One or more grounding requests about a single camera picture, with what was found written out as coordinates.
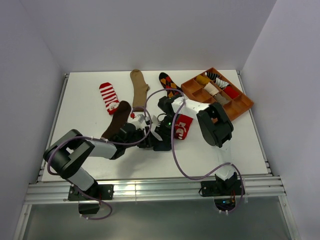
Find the navy blue sock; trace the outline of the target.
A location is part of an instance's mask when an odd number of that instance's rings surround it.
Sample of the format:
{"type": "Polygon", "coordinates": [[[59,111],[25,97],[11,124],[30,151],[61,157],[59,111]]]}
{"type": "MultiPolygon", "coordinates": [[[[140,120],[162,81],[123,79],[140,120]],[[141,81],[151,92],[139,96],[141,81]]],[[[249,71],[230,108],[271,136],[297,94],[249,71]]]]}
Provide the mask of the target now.
{"type": "Polygon", "coordinates": [[[165,136],[162,140],[158,140],[155,136],[152,136],[153,150],[155,152],[166,152],[172,149],[171,138],[165,136]]]}

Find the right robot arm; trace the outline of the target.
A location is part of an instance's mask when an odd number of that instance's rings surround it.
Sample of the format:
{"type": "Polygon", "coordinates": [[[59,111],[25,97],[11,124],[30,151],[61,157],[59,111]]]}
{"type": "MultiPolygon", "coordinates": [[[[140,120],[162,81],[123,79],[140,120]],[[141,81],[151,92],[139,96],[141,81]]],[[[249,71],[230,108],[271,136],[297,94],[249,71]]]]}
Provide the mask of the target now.
{"type": "Polygon", "coordinates": [[[162,137],[165,144],[170,145],[175,165],[180,173],[190,180],[203,180],[214,173],[217,191],[222,195],[229,194],[240,173],[230,162],[230,143],[234,127],[222,105],[218,102],[209,104],[185,99],[181,94],[173,97],[163,96],[157,105],[166,117],[155,128],[155,132],[162,137]],[[215,149],[217,154],[218,166],[204,176],[188,176],[179,165],[175,153],[174,137],[175,127],[184,128],[182,124],[178,123],[178,117],[181,115],[197,120],[203,139],[215,149]]]}

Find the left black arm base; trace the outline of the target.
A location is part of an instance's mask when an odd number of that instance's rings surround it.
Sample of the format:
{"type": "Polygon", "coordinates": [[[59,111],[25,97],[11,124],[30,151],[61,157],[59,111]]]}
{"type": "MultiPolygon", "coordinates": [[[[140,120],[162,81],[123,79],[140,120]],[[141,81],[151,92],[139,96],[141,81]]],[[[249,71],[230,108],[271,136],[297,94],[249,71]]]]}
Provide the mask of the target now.
{"type": "Polygon", "coordinates": [[[100,201],[110,201],[113,199],[114,185],[94,184],[83,192],[84,194],[77,187],[71,186],[67,200],[69,202],[78,202],[78,212],[81,215],[93,217],[106,206],[100,203],[100,201]]]}

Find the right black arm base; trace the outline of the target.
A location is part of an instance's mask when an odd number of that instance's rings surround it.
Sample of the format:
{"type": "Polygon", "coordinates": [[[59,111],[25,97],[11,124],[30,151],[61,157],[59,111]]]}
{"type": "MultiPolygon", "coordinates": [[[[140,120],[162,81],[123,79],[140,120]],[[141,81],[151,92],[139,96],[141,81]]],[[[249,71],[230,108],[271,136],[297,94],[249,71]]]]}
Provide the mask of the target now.
{"type": "Polygon", "coordinates": [[[215,180],[201,181],[198,191],[201,197],[222,197],[215,199],[214,205],[219,212],[226,214],[237,206],[236,197],[243,198],[245,193],[244,184],[236,172],[226,180],[215,175],[215,180]]]}

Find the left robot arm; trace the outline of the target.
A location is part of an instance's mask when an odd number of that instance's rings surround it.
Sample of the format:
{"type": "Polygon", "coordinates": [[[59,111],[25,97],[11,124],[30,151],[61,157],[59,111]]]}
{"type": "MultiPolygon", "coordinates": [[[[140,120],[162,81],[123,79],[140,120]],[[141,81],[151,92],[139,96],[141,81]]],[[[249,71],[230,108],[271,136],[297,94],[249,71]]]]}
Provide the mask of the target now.
{"type": "Polygon", "coordinates": [[[97,181],[82,167],[88,157],[116,160],[124,155],[127,148],[157,149],[161,142],[149,126],[137,127],[125,123],[110,140],[92,138],[72,129],[43,154],[49,170],[79,188],[79,194],[91,200],[98,193],[97,181]]]}

